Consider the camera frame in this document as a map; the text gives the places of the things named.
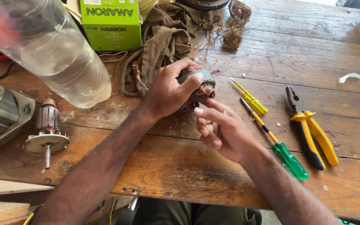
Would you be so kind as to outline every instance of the forearm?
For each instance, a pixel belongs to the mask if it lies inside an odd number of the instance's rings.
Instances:
[[[282,224],[339,224],[331,211],[292,177],[262,145],[240,162]]]
[[[141,103],[67,174],[33,224],[81,224],[107,196],[128,156],[156,120]]]

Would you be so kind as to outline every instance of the trousers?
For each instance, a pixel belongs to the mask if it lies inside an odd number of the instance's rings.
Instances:
[[[141,198],[133,225],[256,225],[247,209],[165,199]]]

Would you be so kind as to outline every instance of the yellow screwdriver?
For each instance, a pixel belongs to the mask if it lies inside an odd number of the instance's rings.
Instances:
[[[235,81],[232,77],[230,77],[230,79],[232,79],[234,81],[234,84],[236,84],[243,92],[244,92],[244,96],[251,101],[251,103],[262,113],[265,114],[267,113],[267,108],[262,105],[262,103],[260,103],[260,101],[255,98],[251,92],[245,90],[237,81]]]

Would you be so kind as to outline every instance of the plastic bottle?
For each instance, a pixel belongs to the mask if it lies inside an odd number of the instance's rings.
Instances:
[[[76,107],[111,95],[104,64],[60,0],[0,0],[0,51]]]

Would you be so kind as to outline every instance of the green box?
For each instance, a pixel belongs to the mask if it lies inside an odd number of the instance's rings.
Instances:
[[[94,51],[132,50],[141,44],[137,0],[80,0],[80,8]]]

